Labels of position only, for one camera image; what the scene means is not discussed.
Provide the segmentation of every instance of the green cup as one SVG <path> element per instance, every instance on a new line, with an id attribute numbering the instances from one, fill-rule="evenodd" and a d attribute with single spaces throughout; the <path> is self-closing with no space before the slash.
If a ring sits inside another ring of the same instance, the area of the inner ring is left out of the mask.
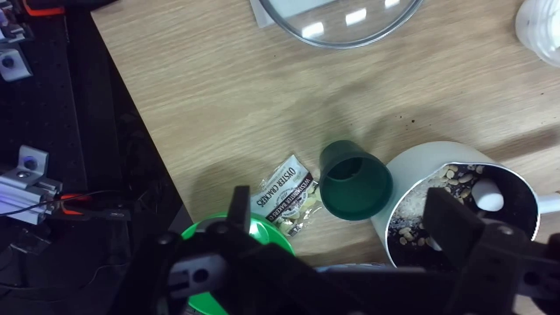
<path id="1" fill-rule="evenodd" d="M 326 209 L 347 221 L 379 214 L 391 198 L 387 167 L 349 141 L 330 144 L 321 153 L 321 198 Z"/>
<path id="2" fill-rule="evenodd" d="M 190 240 L 195 237 L 198 225 L 191 226 L 183 233 L 183 240 Z M 265 218 L 251 216 L 251 226 L 249 235 L 256 239 L 260 244 L 277 244 L 286 253 L 295 254 L 293 246 L 288 242 L 288 239 Z M 214 300 L 211 293 L 195 295 L 190 300 L 190 307 L 195 309 L 198 314 L 204 315 L 226 315 L 228 312 Z"/>

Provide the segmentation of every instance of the white object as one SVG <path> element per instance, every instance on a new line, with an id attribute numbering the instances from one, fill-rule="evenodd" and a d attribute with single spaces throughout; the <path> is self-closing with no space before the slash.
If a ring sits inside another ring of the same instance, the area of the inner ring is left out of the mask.
<path id="1" fill-rule="evenodd" d="M 408 197 L 408 193 L 412 193 L 419 184 L 436 176 L 438 172 L 442 172 L 442 169 L 449 165 L 484 165 L 484 167 L 501 169 L 505 172 L 510 172 L 517 179 L 520 179 L 527 186 L 527 190 L 534 195 L 534 200 L 536 202 L 540 200 L 524 177 L 501 167 L 498 162 L 491 160 L 489 156 L 482 155 L 473 148 L 468 148 L 459 142 L 428 142 L 428 144 L 412 148 L 401 153 L 398 158 L 394 158 L 387 165 L 394 183 L 393 197 L 389 198 L 384 211 L 372 218 L 373 228 L 379 233 L 382 246 L 387 253 L 387 258 L 394 267 L 396 263 L 393 260 L 393 254 L 389 253 L 389 225 L 393 221 L 394 212 L 400 209 L 401 202 Z M 548 205 L 547 212 L 560 212 L 560 200 L 555 200 L 555 204 L 554 200 L 548 200 L 548 202 L 550 204 L 547 204 Z M 540 214 L 545 212 L 541 205 L 545 204 L 540 202 L 540 205 L 534 207 L 540 211 Z M 531 239 L 538 235 L 540 225 L 541 225 L 541 216 L 538 216 L 536 232 L 531 235 Z"/>
<path id="2" fill-rule="evenodd" d="M 560 0 L 526 0 L 517 16 L 517 36 L 543 62 L 560 67 Z"/>
<path id="3" fill-rule="evenodd" d="M 499 212 L 505 209 L 505 197 L 491 179 L 482 179 L 473 186 L 473 198 L 478 209 L 485 212 Z"/>

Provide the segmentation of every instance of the metal bracket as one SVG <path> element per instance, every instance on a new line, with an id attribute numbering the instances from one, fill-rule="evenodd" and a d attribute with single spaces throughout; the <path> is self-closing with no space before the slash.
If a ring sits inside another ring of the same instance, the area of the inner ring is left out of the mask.
<path id="1" fill-rule="evenodd" d="M 20 148 L 18 169 L 0 176 L 0 216 L 30 209 L 9 218 L 41 225 L 46 214 L 55 211 L 53 202 L 64 184 L 44 177 L 48 162 L 48 153 L 27 146 Z"/>

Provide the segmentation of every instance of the black plastic part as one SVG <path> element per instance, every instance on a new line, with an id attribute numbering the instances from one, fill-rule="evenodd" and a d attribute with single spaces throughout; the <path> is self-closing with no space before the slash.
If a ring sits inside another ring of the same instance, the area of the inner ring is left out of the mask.
<path id="1" fill-rule="evenodd" d="M 424 226 L 457 268 L 468 263 L 485 228 L 470 209 L 445 190 L 429 190 Z"/>
<path id="2" fill-rule="evenodd" d="M 249 225 L 251 225 L 249 200 L 251 200 L 249 186 L 235 188 L 228 219 L 226 219 L 228 225 L 239 228 L 244 233 L 249 233 Z"/>

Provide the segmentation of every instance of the metal part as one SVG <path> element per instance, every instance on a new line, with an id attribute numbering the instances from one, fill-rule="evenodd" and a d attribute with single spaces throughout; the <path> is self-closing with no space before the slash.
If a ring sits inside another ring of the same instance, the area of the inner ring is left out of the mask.
<path id="1" fill-rule="evenodd" d="M 169 291 L 174 300 L 211 293 L 226 281 L 228 265 L 219 254 L 183 260 L 172 267 Z"/>
<path id="2" fill-rule="evenodd" d="M 29 209 L 9 218 L 39 225 L 55 211 L 53 202 L 64 184 L 44 179 L 48 162 L 48 153 L 27 146 L 20 148 L 18 169 L 0 176 L 0 216 Z"/>
<path id="3" fill-rule="evenodd" d="M 23 60 L 23 55 L 20 53 L 20 50 L 16 46 L 2 46 L 2 32 L 0 32 L 0 76 L 8 83 L 32 78 L 32 71 Z"/>
<path id="4" fill-rule="evenodd" d="M 18 22 L 15 11 L 13 2 L 0 0 L 0 76 L 8 83 L 32 76 L 16 46 L 18 43 L 32 39 L 32 30 Z"/>

